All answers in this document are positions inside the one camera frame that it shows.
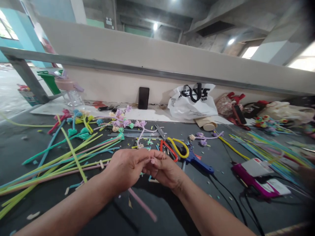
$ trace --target glass jar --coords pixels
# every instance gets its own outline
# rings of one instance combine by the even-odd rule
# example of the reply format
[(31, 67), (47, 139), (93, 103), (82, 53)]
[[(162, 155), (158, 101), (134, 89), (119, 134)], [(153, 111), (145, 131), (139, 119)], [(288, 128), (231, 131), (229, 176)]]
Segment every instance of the glass jar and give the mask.
[(75, 89), (74, 82), (69, 79), (55, 79), (56, 85), (59, 88), (66, 105), (72, 109), (84, 109), (84, 101), (80, 93)]

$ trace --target gray table surface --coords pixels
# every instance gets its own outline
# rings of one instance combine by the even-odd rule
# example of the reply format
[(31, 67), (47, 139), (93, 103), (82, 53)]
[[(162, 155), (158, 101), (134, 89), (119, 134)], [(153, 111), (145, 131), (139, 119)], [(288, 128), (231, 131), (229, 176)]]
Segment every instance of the gray table surface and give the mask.
[[(51, 125), (55, 123), (52, 116), (32, 115), (28, 111), (15, 116), (12, 120), (21, 124)], [(170, 137), (178, 139), (188, 140), (188, 135), (202, 131), (196, 124), (173, 122), (148, 122), (146, 127), (151, 128), (154, 124), (164, 126), (163, 130), (166, 131)], [(70, 126), (65, 125), (64, 128), (67, 130)], [(83, 125), (77, 125), (77, 129), (79, 128), (83, 128)], [(49, 128), (18, 127), (6, 121), (0, 123), (0, 185), (36, 168), (33, 164), (22, 166), (21, 163), (47, 147), (52, 138), (47, 134), (48, 130)], [(224, 131), (226, 139), (229, 139), (228, 134), (232, 133), (231, 130), (224, 125), (219, 125), (217, 130), (218, 132)], [(205, 136), (211, 136), (209, 132), (203, 132)], [(107, 134), (109, 134), (109, 131), (104, 130), (102, 133), (104, 135), (90, 146), (94, 146), (108, 139)], [(21, 138), (25, 135), (28, 136), (28, 139), (22, 140)], [(56, 141), (63, 139), (64, 137), (60, 133)], [(280, 135), (276, 140), (281, 143), (292, 140), (303, 143), (314, 143), (314, 141), (308, 137), (293, 135)], [(134, 142), (135, 139), (126, 138), (120, 145), (122, 146), (121, 148), (130, 148), (127, 144), (130, 143), (133, 145)], [(155, 148), (157, 142), (158, 141), (154, 142), (152, 148)], [(80, 140), (72, 141), (74, 146), (80, 143)], [(231, 171), (231, 159), (235, 162), (243, 162), (244, 159), (224, 145), (219, 139), (210, 140), (208, 144), (211, 145), (211, 147), (202, 147), (198, 144), (198, 141), (194, 141), (194, 152), (202, 156), (203, 162), (213, 166), (216, 177), (241, 202), (249, 228), (256, 234), (259, 234), (245, 199), (240, 197), (244, 186), (235, 178)], [(242, 154), (250, 158), (253, 157), (253, 155), (240, 144), (231, 143), (231, 145)], [(55, 148), (49, 152), (46, 162), (68, 151), (69, 148), (67, 144), (62, 144), (61, 148)], [(112, 154), (110, 153), (103, 153), (92, 158), (89, 162), (91, 163), (100, 159), (104, 160), (111, 156)], [(99, 169), (90, 170), (86, 172), (86, 175), (91, 178), (99, 172)], [(215, 181), (214, 184), (207, 184), (207, 182), (210, 181), (209, 177), (191, 164), (186, 166), (185, 172), (207, 194), (211, 194), (216, 201), (230, 212), (232, 212), (233, 209), (237, 217), (242, 220), (235, 201), (229, 200), (230, 194), (224, 188)], [(78, 235), (199, 235), (193, 221), (178, 198), (173, 195), (169, 189), (160, 184), (148, 182), (148, 178), (148, 175), (141, 177), (133, 189), (157, 215), (158, 221), (156, 223), (151, 220), (132, 197), (130, 197), (130, 199), (133, 209), (129, 208), (129, 194), (128, 192), (124, 192), (121, 194), (121, 198), (116, 198), (105, 206)], [(80, 181), (81, 176), (78, 173), (39, 184), (0, 220), (0, 235), (9, 235), (13, 230), (19, 230), (24, 227), (30, 222), (26, 219), (30, 214), (34, 214), (38, 211), (42, 214), (48, 211), (66, 197), (64, 193), (68, 186), (79, 183)], [(13, 193), (0, 197), (0, 203), (5, 202), (15, 195), (16, 193)], [(289, 196), (279, 197), (271, 200), (270, 203), (253, 198), (249, 199), (265, 233), (307, 220), (306, 211), (309, 207), (307, 199), (298, 193), (294, 193), (291, 196), (293, 198)]]

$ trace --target plastic bag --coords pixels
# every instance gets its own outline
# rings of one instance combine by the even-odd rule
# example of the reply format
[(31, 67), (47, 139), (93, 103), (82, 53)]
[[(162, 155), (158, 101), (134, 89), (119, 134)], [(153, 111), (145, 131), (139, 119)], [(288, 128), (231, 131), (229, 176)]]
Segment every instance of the plastic bag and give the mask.
[(313, 121), (315, 110), (313, 108), (292, 106), (288, 102), (272, 102), (259, 114), (268, 115), (274, 120), (285, 118), (294, 121), (293, 126), (309, 123)]
[(201, 84), (179, 86), (171, 93), (167, 108), (172, 117), (178, 119), (196, 119), (218, 115), (216, 105), (210, 92), (214, 84)]

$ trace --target hand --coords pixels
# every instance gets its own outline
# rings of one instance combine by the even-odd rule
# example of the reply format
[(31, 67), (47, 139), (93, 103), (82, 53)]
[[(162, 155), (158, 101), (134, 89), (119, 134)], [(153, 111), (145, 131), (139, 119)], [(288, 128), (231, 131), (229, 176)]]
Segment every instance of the hand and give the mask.
[(114, 153), (109, 165), (100, 174), (113, 186), (118, 195), (133, 186), (139, 179), (143, 167), (150, 161), (147, 149), (121, 149)]
[(151, 175), (171, 190), (179, 189), (186, 176), (181, 168), (163, 152), (151, 150), (149, 153), (151, 161), (142, 172)]

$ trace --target black smartphone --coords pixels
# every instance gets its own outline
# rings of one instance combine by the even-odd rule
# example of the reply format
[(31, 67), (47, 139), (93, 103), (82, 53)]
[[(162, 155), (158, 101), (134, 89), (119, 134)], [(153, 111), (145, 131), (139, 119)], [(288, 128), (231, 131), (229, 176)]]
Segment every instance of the black smartphone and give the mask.
[(232, 110), (238, 122), (240, 122), (242, 125), (247, 123), (239, 105), (232, 106)]
[(141, 109), (141, 110), (148, 109), (149, 91), (150, 91), (149, 88), (144, 88), (144, 87), (139, 88), (138, 109)]

